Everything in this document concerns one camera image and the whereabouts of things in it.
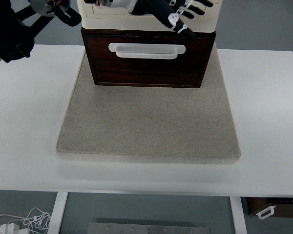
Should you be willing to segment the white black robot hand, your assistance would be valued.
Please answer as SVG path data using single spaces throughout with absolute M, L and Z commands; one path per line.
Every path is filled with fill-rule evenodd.
M 86 4 L 94 4 L 96 7 L 123 8 L 131 15 L 153 14 L 167 28 L 174 30 L 183 37 L 195 38 L 195 34 L 184 24 L 179 15 L 193 19 L 194 12 L 204 15 L 205 12 L 198 8 L 193 0 L 85 0 Z

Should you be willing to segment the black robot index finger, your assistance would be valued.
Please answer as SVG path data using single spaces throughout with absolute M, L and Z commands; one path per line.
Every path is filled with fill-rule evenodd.
M 206 7 L 213 7 L 213 3 L 210 2 L 209 0 L 197 0 L 198 2 L 200 2 L 201 4 L 203 4 Z

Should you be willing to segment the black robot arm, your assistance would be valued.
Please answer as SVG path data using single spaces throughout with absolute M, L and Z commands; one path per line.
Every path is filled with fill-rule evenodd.
M 32 0 L 15 12 L 0 0 L 0 58 L 30 57 L 34 39 L 54 18 L 81 34 L 97 85 L 201 86 L 220 1 Z

